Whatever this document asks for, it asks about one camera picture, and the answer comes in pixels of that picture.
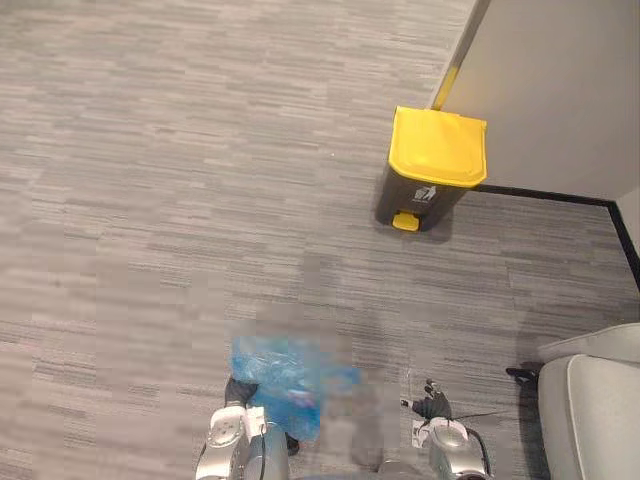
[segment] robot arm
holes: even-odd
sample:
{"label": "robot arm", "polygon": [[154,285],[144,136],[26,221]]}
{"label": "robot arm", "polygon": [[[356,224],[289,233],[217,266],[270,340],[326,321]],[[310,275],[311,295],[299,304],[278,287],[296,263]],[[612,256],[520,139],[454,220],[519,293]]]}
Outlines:
{"label": "robot arm", "polygon": [[285,434],[262,407],[246,408],[258,386],[229,379],[212,417],[195,480],[289,480]]}

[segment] wall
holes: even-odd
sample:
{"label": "wall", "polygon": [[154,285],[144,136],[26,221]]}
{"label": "wall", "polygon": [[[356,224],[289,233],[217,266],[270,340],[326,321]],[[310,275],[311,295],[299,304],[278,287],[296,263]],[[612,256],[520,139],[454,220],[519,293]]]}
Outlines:
{"label": "wall", "polygon": [[639,18],[638,0],[492,0],[443,108],[488,120],[485,183],[637,186]]}
{"label": "wall", "polygon": [[633,246],[640,254],[640,186],[620,197],[617,202]]}

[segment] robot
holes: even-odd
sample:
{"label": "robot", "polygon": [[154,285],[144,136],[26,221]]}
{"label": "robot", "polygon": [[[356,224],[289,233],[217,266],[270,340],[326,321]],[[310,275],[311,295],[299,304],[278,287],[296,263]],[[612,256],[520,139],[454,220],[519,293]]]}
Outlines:
{"label": "robot", "polygon": [[[258,386],[229,379],[225,389],[225,406],[212,417],[206,442],[200,453],[195,480],[289,480],[289,454],[295,452],[291,438],[265,418],[263,407],[249,407],[247,402]],[[427,380],[423,400],[402,405],[425,418],[414,426],[413,443],[420,448],[429,443],[430,463],[440,480],[488,480],[491,466],[482,438],[451,418],[451,407],[437,385]],[[471,443],[475,437],[481,456]],[[377,473],[358,479],[428,479],[410,465],[387,461]]]}

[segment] yellow lid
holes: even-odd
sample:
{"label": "yellow lid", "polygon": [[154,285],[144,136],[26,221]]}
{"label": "yellow lid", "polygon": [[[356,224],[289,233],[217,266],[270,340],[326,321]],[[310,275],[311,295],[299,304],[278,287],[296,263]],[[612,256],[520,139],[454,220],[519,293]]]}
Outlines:
{"label": "yellow lid", "polygon": [[398,107],[389,165],[414,180],[474,187],[487,178],[486,128],[455,113]]}

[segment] chair armrest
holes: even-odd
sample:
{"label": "chair armrest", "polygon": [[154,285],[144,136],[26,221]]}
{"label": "chair armrest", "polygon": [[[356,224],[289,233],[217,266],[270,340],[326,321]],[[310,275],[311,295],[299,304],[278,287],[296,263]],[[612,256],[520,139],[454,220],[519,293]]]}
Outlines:
{"label": "chair armrest", "polygon": [[640,363],[640,323],[616,325],[538,347],[544,363],[578,354]]}

